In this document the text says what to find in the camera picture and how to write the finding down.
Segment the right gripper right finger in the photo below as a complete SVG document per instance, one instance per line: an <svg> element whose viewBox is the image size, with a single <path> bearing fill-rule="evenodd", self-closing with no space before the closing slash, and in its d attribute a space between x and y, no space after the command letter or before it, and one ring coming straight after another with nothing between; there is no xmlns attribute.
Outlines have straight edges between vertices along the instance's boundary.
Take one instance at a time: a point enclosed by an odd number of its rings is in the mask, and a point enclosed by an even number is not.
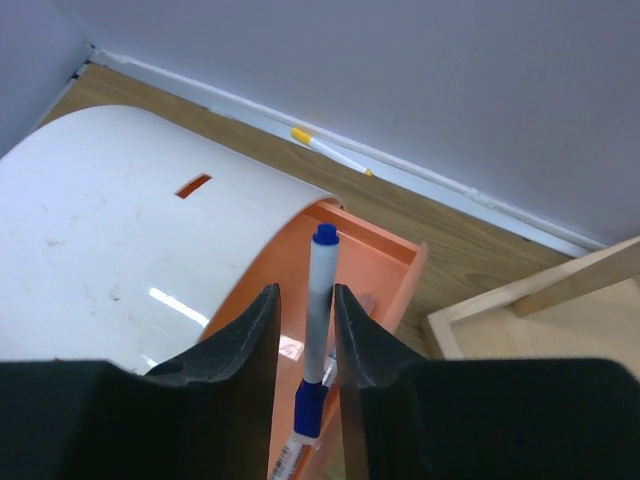
<svg viewBox="0 0 640 480"><path fill-rule="evenodd" d="M639 383L597 358L429 360L335 288L350 479L635 479Z"/></svg>

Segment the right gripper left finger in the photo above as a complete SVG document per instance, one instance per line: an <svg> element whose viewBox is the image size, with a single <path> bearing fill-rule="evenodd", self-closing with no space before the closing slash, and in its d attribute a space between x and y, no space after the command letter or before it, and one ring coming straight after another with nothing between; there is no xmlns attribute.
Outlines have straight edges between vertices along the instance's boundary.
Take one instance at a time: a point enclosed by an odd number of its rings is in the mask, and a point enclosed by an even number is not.
<svg viewBox="0 0 640 480"><path fill-rule="evenodd" d="M5 479L263 479L281 325L277 285L144 375L102 360L1 366Z"/></svg>

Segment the blue capped white marker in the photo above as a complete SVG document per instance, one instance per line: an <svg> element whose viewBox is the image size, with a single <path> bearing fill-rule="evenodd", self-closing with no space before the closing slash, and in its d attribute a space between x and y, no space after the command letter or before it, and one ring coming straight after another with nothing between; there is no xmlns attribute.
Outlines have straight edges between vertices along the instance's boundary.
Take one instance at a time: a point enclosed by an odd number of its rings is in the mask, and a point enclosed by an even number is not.
<svg viewBox="0 0 640 480"><path fill-rule="evenodd" d="M295 395L293 432L300 443L314 446L320 436L328 391L323 378L340 246L336 226L319 224L310 246L304 369Z"/></svg>

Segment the round cream drawer organizer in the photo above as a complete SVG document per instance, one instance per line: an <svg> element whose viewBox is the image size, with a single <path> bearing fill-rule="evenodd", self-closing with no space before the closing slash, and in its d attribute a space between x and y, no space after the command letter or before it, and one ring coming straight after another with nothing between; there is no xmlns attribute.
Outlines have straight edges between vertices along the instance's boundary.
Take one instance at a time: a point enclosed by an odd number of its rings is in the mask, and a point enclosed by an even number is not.
<svg viewBox="0 0 640 480"><path fill-rule="evenodd" d="M427 258L342 200L159 116L60 117L1 161L1 356L106 359L143 374L281 289L277 459L303 376L311 238L338 229L336 279L398 327Z"/></svg>

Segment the yellow banded white marker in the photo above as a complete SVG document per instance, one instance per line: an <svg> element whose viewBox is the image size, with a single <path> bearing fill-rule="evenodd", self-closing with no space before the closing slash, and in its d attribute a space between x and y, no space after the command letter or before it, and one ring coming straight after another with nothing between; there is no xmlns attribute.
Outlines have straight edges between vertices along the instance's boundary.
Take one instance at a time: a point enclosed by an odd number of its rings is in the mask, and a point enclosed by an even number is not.
<svg viewBox="0 0 640 480"><path fill-rule="evenodd" d="M327 157L328 159L332 160L335 163L348 167L366 176L369 176L369 177L373 176L373 172L370 169L348 158L347 156L338 152L334 148L329 147L327 144L318 140L316 137L310 135L309 133L299 128L292 128L291 136L299 143L309 147L311 150Z"/></svg>

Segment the blue patterned pen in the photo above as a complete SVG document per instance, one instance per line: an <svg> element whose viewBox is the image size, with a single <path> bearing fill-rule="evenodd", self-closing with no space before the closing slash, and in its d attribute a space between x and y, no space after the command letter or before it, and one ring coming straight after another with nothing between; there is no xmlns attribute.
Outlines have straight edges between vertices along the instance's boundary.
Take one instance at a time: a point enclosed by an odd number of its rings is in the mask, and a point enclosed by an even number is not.
<svg viewBox="0 0 640 480"><path fill-rule="evenodd" d="M337 376L336 347L334 344L329 348L329 353L325 362L324 377L322 380L322 388L325 397L335 384ZM292 433L287 440L279 459L269 477L270 480L289 480L293 479L297 473L303 455L306 454L312 445L303 443L295 433Z"/></svg>

